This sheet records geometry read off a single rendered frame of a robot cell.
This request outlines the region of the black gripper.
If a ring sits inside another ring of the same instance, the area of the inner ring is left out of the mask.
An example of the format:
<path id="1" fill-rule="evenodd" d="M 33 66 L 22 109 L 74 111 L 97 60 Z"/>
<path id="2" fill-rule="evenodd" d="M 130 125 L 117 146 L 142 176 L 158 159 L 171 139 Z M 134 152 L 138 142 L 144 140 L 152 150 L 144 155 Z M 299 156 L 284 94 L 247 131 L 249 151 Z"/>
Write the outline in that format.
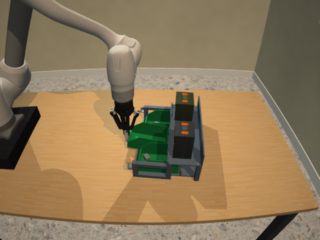
<path id="1" fill-rule="evenodd" d="M 140 114 L 140 111 L 136 111 L 133 106 L 133 99 L 128 102 L 116 102 L 114 101 L 114 109 L 111 109 L 110 115 L 113 117 L 117 127 L 123 130 L 123 134 L 125 137 L 125 142 L 128 142 L 130 130 L 133 130 L 135 121 Z M 130 115 L 133 113 L 133 122 L 130 126 Z M 120 116 L 120 119 L 118 115 Z"/>

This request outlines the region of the black case with orange latches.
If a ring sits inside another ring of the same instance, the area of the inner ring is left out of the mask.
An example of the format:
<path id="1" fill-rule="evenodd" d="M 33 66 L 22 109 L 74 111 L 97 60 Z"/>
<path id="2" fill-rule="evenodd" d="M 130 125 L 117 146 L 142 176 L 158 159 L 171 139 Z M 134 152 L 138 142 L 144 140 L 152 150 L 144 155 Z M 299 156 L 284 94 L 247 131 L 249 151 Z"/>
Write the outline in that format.
<path id="1" fill-rule="evenodd" d="M 176 159 L 191 159 L 195 141 L 195 123 L 175 121 L 173 155 Z"/>

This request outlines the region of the green bin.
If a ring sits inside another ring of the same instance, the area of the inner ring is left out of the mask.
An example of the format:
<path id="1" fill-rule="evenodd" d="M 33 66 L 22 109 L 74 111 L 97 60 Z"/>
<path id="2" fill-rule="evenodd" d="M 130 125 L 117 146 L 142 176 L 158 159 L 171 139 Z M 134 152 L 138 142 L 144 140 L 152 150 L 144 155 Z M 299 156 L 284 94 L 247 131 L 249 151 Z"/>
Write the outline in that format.
<path id="1" fill-rule="evenodd" d="M 145 123 L 166 126 L 169 127 L 170 130 L 170 116 L 170 110 L 154 110 L 146 115 Z M 158 121 L 158 123 L 155 121 Z"/>
<path id="2" fill-rule="evenodd" d="M 140 149 L 149 143 L 168 143 L 169 126 L 141 122 L 133 126 L 128 138 L 128 147 Z"/>
<path id="3" fill-rule="evenodd" d="M 145 160 L 143 154 L 148 154 L 150 160 Z M 140 147 L 138 161 L 167 163 L 168 159 L 168 143 L 151 142 Z M 178 174 L 179 165 L 172 165 L 172 174 Z M 167 173 L 167 169 L 138 167 L 138 171 Z"/>

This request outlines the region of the grey metal shelf rack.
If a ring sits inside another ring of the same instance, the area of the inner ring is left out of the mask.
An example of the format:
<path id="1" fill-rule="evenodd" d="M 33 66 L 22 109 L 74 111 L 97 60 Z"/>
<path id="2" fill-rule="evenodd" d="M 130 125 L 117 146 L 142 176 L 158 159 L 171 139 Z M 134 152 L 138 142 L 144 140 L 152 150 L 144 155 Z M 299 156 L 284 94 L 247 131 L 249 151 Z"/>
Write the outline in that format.
<path id="1" fill-rule="evenodd" d="M 137 149 L 136 159 L 132 160 L 132 164 L 128 162 L 127 169 L 132 170 L 133 177 L 171 180 L 171 175 L 172 175 L 172 176 L 180 176 L 180 177 L 194 177 L 194 181 L 199 181 L 204 158 L 205 158 L 200 96 L 198 96 L 197 106 L 194 105 L 194 109 L 193 109 L 192 122 L 194 122 L 195 139 L 194 139 L 191 159 L 173 158 L 173 144 L 174 144 L 174 132 L 175 132 L 175 104 L 171 103 L 171 107 L 155 106 L 155 105 L 144 105 L 144 107 L 140 107 L 140 112 L 144 113 L 143 122 L 145 122 L 146 115 L 149 114 L 148 110 L 170 111 L 167 163 L 140 161 L 138 160 L 140 150 Z M 172 165 L 178 166 L 178 174 L 172 173 Z M 166 173 L 139 171 L 138 167 L 166 169 Z"/>

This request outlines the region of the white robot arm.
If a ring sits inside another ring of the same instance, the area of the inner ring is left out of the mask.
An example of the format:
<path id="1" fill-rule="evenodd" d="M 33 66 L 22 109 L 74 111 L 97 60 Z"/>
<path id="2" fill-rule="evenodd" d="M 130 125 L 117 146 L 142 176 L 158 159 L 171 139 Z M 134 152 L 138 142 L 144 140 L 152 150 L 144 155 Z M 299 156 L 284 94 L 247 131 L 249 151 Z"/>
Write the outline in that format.
<path id="1" fill-rule="evenodd" d="M 126 103 L 134 98 L 134 81 L 142 57 L 142 47 L 136 39 L 118 35 L 55 0 L 11 0 L 5 55 L 0 61 L 0 139 L 10 139 L 24 118 L 11 108 L 31 80 L 25 52 L 33 9 L 55 22 L 101 39 L 108 47 L 106 69 L 112 99 Z"/>

